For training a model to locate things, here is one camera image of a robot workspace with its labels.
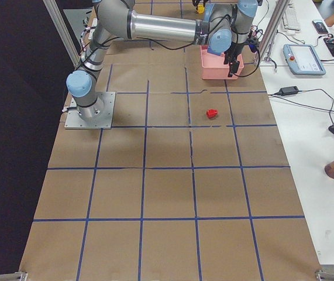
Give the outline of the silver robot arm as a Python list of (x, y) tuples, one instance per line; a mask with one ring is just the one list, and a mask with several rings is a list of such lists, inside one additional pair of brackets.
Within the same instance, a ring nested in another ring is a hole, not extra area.
[(229, 76), (235, 76), (238, 56), (252, 39), (250, 30), (259, 3), (207, 4), (203, 19), (170, 18), (137, 13), (134, 1), (93, 1), (97, 26), (81, 61), (66, 79), (75, 111), (83, 121), (103, 115), (105, 102), (95, 91), (104, 57), (115, 39), (168, 40), (190, 45), (206, 45), (208, 53), (223, 55)]

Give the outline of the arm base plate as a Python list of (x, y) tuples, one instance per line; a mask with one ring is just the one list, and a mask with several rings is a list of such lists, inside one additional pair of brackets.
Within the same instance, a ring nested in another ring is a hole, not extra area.
[(66, 129), (111, 129), (116, 92), (96, 92), (97, 101), (91, 107), (77, 106), (71, 99), (70, 109), (67, 111)]

